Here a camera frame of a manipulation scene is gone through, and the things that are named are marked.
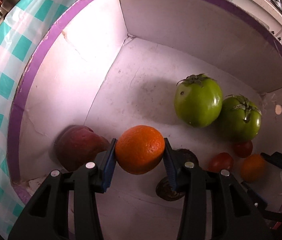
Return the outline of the wrinkled dark red apple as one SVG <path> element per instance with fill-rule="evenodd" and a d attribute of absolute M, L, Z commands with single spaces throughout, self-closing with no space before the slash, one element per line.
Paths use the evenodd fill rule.
<path fill-rule="evenodd" d="M 59 163 L 69 172 L 94 161 L 97 154 L 106 151 L 110 143 L 84 125 L 71 125 L 57 137 L 54 151 Z"/>

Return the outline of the large red tomato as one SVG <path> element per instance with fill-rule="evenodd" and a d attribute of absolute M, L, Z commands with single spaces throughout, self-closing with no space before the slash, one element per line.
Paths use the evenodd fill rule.
<path fill-rule="evenodd" d="M 219 173 L 222 170 L 232 171 L 234 167 L 234 159 L 227 152 L 221 152 L 214 156 L 208 165 L 208 171 Z"/>

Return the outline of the purple-edged cardboard box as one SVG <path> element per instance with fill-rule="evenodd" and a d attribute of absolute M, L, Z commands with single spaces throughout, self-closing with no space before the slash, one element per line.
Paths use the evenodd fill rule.
<path fill-rule="evenodd" d="M 282 153 L 282 44 L 227 0 L 77 0 L 30 57 L 12 102 L 7 161 L 12 185 L 61 170 L 53 145 L 71 125 L 110 140 L 148 125 L 206 167 L 231 150 L 215 125 L 177 118 L 177 82 L 192 74 L 242 94 L 262 112 L 254 152 Z"/>

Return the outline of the large green tomato front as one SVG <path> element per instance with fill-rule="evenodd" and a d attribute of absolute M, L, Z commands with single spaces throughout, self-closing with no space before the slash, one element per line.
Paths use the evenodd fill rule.
<path fill-rule="evenodd" d="M 190 75 L 177 83 L 174 108 L 179 119 L 195 128 L 212 124 L 222 108 L 219 84 L 205 74 Z"/>

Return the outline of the small red tomato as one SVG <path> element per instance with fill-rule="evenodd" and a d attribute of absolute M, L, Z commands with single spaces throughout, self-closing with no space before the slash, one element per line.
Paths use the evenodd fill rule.
<path fill-rule="evenodd" d="M 232 144 L 232 151 L 239 158 L 247 158 L 253 151 L 253 143 L 251 140 L 234 142 Z"/>

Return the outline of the orange mandarin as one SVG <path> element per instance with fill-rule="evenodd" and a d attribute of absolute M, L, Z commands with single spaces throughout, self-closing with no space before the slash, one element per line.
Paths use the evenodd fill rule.
<path fill-rule="evenodd" d="M 138 125 L 126 130 L 117 140 L 115 156 L 123 170 L 141 175 L 161 162 L 164 149 L 164 138 L 157 129 Z"/>
<path fill-rule="evenodd" d="M 247 157 L 240 166 L 240 177 L 247 183 L 254 183 L 266 173 L 266 161 L 260 154 Z"/>

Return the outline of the dark dried fruit with stem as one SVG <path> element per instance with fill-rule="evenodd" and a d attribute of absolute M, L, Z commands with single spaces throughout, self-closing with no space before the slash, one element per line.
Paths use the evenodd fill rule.
<path fill-rule="evenodd" d="M 156 195 L 163 200 L 173 202 L 183 198 L 185 193 L 174 191 L 170 186 L 168 177 L 164 177 L 156 186 Z"/>

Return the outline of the teal checkered tablecloth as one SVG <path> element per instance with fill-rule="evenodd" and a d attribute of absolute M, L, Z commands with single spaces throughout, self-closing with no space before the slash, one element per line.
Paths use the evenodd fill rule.
<path fill-rule="evenodd" d="M 114 62 L 117 0 L 21 0 L 0 25 L 0 237 L 29 199 L 23 183 L 59 169 L 57 134 L 82 123 Z"/>

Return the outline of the dark brown dried fruit large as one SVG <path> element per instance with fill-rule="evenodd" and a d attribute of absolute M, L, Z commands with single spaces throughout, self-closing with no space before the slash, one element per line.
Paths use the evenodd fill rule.
<path fill-rule="evenodd" d="M 180 148 L 174 150 L 174 158 L 177 165 L 177 174 L 183 171 L 193 171 L 199 167 L 197 157 L 188 149 Z"/>

